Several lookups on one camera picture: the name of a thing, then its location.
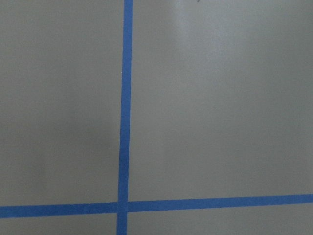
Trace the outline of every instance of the gray surface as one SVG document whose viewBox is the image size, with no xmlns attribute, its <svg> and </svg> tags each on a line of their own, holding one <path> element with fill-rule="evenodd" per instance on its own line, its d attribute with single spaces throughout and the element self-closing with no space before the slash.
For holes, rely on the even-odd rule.
<svg viewBox="0 0 313 235">
<path fill-rule="evenodd" d="M 131 213 L 128 235 L 310 235 L 313 205 Z"/>
<path fill-rule="evenodd" d="M 1 1 L 0 205 L 117 201 L 123 1 Z"/>
<path fill-rule="evenodd" d="M 313 1 L 135 0 L 130 200 L 313 193 Z"/>
<path fill-rule="evenodd" d="M 3 235 L 114 235 L 116 215 L 79 215 L 1 219 Z"/>
</svg>

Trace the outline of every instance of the blue tape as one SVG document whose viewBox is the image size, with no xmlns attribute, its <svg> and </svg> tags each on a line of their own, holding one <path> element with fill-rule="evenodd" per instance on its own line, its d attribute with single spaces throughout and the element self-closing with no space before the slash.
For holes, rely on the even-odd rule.
<svg viewBox="0 0 313 235">
<path fill-rule="evenodd" d="M 129 202 L 128 211 L 153 212 L 227 207 L 287 205 L 301 203 L 313 203 L 313 194 Z"/>
<path fill-rule="evenodd" d="M 133 0 L 124 0 L 121 130 L 118 174 L 117 234 L 127 233 L 129 144 L 131 123 Z"/>
<path fill-rule="evenodd" d="M 118 204 L 116 202 L 36 206 L 5 206 L 0 207 L 0 218 L 106 214 L 116 213 L 117 207 Z"/>
</svg>

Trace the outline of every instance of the blue line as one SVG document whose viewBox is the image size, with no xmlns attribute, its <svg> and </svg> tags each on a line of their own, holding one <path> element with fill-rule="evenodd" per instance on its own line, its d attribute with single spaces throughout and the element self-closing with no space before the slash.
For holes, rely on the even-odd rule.
<svg viewBox="0 0 313 235">
<path fill-rule="evenodd" d="M 106 214 L 116 213 L 117 207 L 118 204 L 116 202 L 36 206 L 5 206 L 0 207 L 0 218 Z"/>
<path fill-rule="evenodd" d="M 117 234 L 127 233 L 129 142 L 131 122 L 133 0 L 124 0 L 121 130 L 118 174 Z"/>
<path fill-rule="evenodd" d="M 208 208 L 287 205 L 301 203 L 313 203 L 313 194 L 129 202 L 128 211 L 153 212 Z"/>
</svg>

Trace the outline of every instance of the vertical blue line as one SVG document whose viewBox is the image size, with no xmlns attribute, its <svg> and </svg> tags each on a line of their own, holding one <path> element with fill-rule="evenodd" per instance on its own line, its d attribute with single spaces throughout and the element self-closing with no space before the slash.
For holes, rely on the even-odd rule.
<svg viewBox="0 0 313 235">
<path fill-rule="evenodd" d="M 127 234 L 128 174 L 131 122 L 133 0 L 124 0 L 121 129 L 118 173 L 117 235 Z"/>
</svg>

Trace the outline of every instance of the horizontal blue line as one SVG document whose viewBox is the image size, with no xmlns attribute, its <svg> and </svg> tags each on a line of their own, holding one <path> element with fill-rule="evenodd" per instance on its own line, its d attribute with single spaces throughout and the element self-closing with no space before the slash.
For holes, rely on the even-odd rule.
<svg viewBox="0 0 313 235">
<path fill-rule="evenodd" d="M 253 207 L 313 203 L 313 194 L 128 202 L 128 212 Z M 118 203 L 0 207 L 0 218 L 117 213 Z"/>
<path fill-rule="evenodd" d="M 0 218 L 116 213 L 117 202 L 0 207 Z"/>
<path fill-rule="evenodd" d="M 129 202 L 129 212 L 154 212 L 228 207 L 313 203 L 313 194 Z"/>
</svg>

